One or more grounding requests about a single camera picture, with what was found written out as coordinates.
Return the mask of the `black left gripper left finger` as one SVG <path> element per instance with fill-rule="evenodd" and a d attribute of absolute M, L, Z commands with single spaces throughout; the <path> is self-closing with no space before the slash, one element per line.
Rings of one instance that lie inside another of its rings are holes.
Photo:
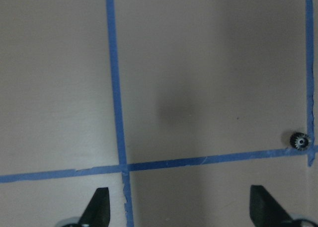
<path fill-rule="evenodd" d="M 97 188 L 79 220 L 79 225 L 81 227 L 108 227 L 109 223 L 109 188 Z"/>

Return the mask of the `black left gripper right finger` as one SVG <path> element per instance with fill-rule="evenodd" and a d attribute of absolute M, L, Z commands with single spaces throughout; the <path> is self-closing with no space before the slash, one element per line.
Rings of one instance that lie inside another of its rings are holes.
<path fill-rule="evenodd" d="M 255 227 L 282 227 L 292 217 L 262 185 L 251 185 L 249 216 Z"/>

